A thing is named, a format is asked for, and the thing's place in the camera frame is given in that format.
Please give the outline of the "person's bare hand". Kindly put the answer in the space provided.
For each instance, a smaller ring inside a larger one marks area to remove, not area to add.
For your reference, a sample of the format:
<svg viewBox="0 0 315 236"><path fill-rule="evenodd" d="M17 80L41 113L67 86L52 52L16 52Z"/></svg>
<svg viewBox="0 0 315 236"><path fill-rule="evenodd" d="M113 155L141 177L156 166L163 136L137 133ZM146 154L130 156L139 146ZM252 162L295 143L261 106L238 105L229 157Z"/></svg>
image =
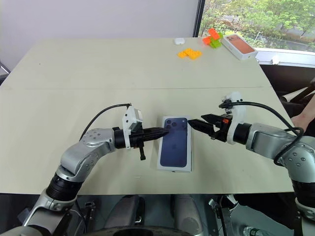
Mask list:
<svg viewBox="0 0 315 236"><path fill-rule="evenodd" d="M305 108L299 115L292 117L291 121L295 127L300 127L306 132L307 127L313 119L312 113Z"/></svg>

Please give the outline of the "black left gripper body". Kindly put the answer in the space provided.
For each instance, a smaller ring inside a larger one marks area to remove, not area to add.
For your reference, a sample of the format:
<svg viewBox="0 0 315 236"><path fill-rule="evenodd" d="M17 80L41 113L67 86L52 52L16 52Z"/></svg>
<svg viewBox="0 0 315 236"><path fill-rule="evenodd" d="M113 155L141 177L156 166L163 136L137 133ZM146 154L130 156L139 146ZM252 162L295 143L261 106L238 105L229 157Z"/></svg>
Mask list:
<svg viewBox="0 0 315 236"><path fill-rule="evenodd" d="M144 130L140 128L137 131L131 132L129 135L129 142L131 148L138 148L140 151L140 160L145 160L146 156L144 153Z"/></svg>

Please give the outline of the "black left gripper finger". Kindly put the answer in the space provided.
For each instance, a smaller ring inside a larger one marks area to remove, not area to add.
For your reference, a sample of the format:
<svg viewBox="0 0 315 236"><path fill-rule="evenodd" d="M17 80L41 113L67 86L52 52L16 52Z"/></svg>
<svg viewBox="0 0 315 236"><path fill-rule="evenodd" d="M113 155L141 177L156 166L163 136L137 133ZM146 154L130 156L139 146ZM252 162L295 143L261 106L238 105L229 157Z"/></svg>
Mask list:
<svg viewBox="0 0 315 236"><path fill-rule="evenodd" d="M151 136L165 136L169 133L169 130L162 127L145 128L145 133Z"/></svg>
<svg viewBox="0 0 315 236"><path fill-rule="evenodd" d="M153 132L145 134L145 142L157 140L167 135L168 132Z"/></svg>

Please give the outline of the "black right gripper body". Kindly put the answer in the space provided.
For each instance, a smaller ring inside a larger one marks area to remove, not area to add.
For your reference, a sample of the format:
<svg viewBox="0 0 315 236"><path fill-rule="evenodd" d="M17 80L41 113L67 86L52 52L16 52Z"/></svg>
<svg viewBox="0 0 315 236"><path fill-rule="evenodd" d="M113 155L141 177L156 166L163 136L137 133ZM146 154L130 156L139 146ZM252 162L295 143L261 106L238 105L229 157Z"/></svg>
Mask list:
<svg viewBox="0 0 315 236"><path fill-rule="evenodd" d="M215 131L215 138L212 139L227 142L227 134L232 123L233 115L224 114L221 116L223 117L221 124L213 124L213 127L218 128L218 130Z"/></svg>

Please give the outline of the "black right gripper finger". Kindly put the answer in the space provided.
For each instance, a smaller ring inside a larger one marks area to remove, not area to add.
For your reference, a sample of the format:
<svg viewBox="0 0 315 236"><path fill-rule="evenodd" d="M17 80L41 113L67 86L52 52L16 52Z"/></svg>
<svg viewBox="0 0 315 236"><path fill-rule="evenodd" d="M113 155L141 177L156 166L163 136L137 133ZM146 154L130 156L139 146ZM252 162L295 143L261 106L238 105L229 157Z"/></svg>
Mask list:
<svg viewBox="0 0 315 236"><path fill-rule="evenodd" d="M207 134L211 138L215 138L215 131L212 124L209 124L199 119L190 119L188 120L188 124L194 130Z"/></svg>
<svg viewBox="0 0 315 236"><path fill-rule="evenodd" d="M222 116L214 114L202 115L201 118L204 119L209 124L221 124L221 121L223 119Z"/></svg>

